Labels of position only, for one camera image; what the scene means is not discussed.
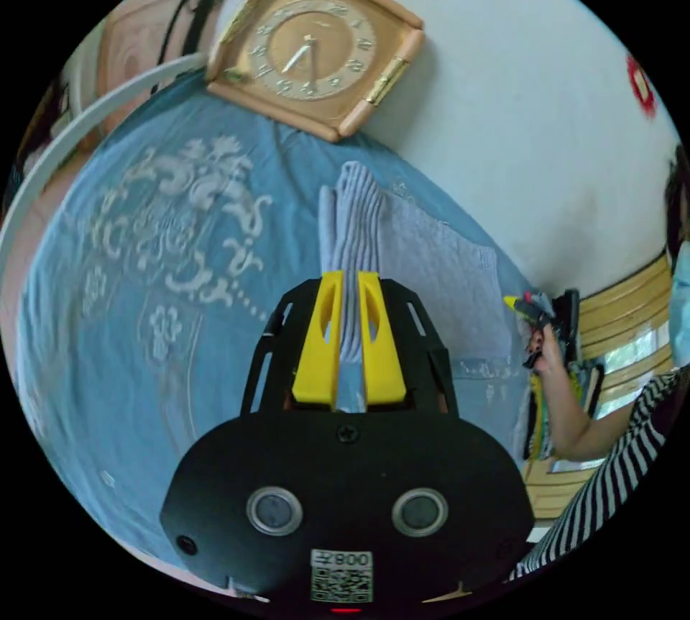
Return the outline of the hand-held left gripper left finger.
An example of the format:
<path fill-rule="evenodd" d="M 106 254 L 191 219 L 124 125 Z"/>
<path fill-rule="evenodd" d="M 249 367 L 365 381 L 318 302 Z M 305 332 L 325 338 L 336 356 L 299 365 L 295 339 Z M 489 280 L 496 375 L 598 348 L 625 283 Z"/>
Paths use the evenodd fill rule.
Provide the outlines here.
<path fill-rule="evenodd" d="M 338 392 L 344 273 L 324 273 L 318 283 L 292 387 L 305 406 L 335 406 Z"/>

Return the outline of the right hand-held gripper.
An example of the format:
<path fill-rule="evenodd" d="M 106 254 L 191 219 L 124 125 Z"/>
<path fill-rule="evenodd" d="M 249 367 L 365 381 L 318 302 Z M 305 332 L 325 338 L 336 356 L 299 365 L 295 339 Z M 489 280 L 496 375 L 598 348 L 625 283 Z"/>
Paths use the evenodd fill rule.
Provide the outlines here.
<path fill-rule="evenodd" d="M 523 361 L 524 368 L 533 368 L 535 355 L 529 355 L 527 351 L 528 343 L 532 334 L 533 328 L 542 329 L 546 324 L 552 324 L 554 332 L 554 318 L 548 313 L 544 307 L 537 302 L 537 300 L 529 293 L 522 296 L 504 296 L 503 301 L 513 311 L 516 311 L 522 320 L 525 322 L 529 336 L 525 350 L 525 359 Z"/>

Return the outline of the person's right hand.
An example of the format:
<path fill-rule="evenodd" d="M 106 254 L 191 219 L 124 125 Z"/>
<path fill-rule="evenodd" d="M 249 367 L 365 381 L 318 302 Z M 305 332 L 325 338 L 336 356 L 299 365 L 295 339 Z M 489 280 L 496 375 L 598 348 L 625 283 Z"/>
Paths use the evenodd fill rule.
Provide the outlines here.
<path fill-rule="evenodd" d="M 527 351 L 535 355 L 533 370 L 542 377 L 564 371 L 564 361 L 552 324 L 533 328 Z"/>

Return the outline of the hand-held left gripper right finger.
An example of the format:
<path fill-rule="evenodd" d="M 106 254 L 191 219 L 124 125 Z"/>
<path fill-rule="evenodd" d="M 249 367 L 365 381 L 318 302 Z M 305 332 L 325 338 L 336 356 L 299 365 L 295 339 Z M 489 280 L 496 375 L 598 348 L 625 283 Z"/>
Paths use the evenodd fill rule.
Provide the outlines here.
<path fill-rule="evenodd" d="M 359 271 L 357 283 L 366 405 L 401 404 L 407 390 L 379 275 Z"/>

